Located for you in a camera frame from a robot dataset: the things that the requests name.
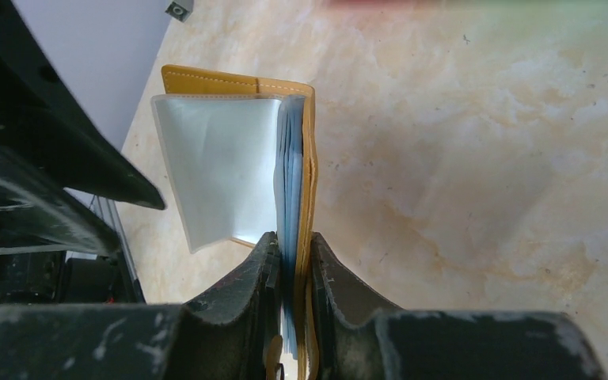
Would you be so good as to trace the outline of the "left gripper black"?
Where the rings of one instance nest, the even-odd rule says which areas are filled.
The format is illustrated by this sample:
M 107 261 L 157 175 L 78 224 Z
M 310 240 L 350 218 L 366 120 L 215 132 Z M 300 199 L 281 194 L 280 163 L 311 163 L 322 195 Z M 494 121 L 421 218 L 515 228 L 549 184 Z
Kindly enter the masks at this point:
M 119 249 L 88 207 L 0 148 L 0 305 L 143 303 L 125 257 L 103 257 Z

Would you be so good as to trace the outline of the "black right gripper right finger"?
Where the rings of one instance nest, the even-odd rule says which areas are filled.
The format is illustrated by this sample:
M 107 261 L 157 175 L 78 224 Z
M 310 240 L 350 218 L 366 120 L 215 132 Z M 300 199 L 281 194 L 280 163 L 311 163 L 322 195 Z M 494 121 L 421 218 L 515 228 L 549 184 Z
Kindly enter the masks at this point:
M 321 234 L 311 241 L 321 379 L 603 379 L 563 313 L 406 310 L 363 282 Z

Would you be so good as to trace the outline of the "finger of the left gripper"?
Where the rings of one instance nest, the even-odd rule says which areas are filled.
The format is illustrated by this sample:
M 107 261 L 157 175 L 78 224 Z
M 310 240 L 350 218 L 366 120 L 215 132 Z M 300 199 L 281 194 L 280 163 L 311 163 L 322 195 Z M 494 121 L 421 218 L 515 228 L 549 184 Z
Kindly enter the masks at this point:
M 11 1 L 0 1 L 0 146 L 62 189 L 157 210 L 157 189 L 74 99 Z

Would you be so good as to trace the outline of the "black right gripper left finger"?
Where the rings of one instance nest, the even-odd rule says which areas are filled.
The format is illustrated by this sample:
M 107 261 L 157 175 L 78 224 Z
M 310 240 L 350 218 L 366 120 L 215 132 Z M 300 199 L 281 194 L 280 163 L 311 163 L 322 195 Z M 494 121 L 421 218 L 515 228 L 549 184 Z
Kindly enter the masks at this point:
M 267 232 L 183 304 L 0 306 L 0 379 L 264 379 L 279 262 Z

